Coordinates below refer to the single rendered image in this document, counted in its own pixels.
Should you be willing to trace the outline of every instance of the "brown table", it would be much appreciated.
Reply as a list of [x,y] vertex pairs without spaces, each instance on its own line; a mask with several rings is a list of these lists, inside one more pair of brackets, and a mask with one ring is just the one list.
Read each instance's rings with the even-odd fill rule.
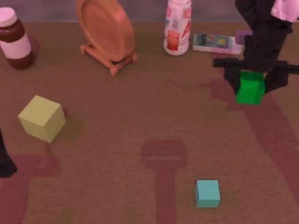
[[[3,223],[156,223],[155,174],[141,163],[142,146],[154,139],[187,148],[187,164],[175,175],[177,224],[299,222],[299,77],[259,106],[237,105],[223,71],[212,68],[215,55],[164,52],[163,24],[135,24],[138,60],[116,78],[80,53],[78,24],[26,27],[40,42],[35,65],[16,71],[0,57],[0,127],[19,167],[0,180]],[[192,31],[233,35],[240,28],[203,23]],[[299,64],[298,38],[296,24],[281,59]],[[51,149],[17,119],[35,95],[68,111]],[[197,179],[219,180],[218,208],[195,208]]]

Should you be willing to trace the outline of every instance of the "green cube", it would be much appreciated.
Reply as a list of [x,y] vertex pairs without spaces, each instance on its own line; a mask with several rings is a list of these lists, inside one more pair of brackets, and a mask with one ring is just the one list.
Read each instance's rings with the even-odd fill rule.
[[196,181],[195,199],[197,208],[217,208],[220,202],[218,181]]
[[249,105],[260,104],[264,93],[265,81],[263,73],[241,71],[240,89],[236,94],[237,103]]

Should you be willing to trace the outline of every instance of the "brown bottle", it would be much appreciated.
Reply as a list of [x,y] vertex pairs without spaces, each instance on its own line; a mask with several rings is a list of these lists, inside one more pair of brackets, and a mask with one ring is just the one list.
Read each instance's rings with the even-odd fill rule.
[[33,64],[34,56],[24,26],[9,7],[0,8],[0,46],[14,68],[25,69]]

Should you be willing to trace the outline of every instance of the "light blue cube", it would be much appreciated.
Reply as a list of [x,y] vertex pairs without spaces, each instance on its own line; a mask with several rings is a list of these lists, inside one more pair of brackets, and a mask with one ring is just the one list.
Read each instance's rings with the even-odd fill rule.
[[220,202],[220,191],[218,181],[196,181],[195,198],[197,208],[217,208]]

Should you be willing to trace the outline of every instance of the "tan box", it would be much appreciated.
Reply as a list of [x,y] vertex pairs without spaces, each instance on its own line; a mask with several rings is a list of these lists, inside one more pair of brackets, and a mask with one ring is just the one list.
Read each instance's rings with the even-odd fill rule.
[[18,116],[25,132],[51,143],[66,120],[60,104],[35,96]]

